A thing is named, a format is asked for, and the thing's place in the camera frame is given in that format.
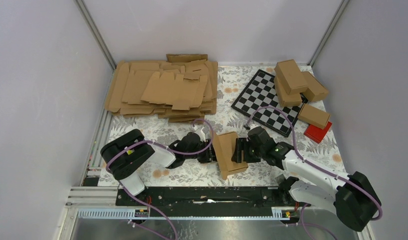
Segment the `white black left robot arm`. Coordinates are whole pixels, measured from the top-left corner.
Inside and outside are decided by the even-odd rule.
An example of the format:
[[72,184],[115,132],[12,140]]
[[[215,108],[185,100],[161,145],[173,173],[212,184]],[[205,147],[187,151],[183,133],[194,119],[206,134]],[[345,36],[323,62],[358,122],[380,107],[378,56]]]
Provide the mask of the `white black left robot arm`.
[[202,128],[196,128],[168,146],[147,140],[140,130],[134,129],[104,145],[100,155],[107,164],[107,171],[127,189],[128,200],[136,206],[147,198],[145,184],[137,173],[145,162],[175,169],[188,159],[196,159],[201,164],[216,161],[211,139],[205,137]]

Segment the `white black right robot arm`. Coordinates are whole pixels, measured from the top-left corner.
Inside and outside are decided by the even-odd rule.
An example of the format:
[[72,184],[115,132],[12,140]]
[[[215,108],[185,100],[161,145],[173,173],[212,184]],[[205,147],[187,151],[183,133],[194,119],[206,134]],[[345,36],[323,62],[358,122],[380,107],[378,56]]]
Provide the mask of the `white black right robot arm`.
[[281,170],[295,172],[279,183],[279,201],[285,206],[306,203],[335,214],[348,228],[361,232],[381,216],[381,201],[366,175],[335,172],[304,158],[294,145],[275,142],[260,126],[247,127],[248,136],[235,140],[232,161],[254,163],[261,160]]

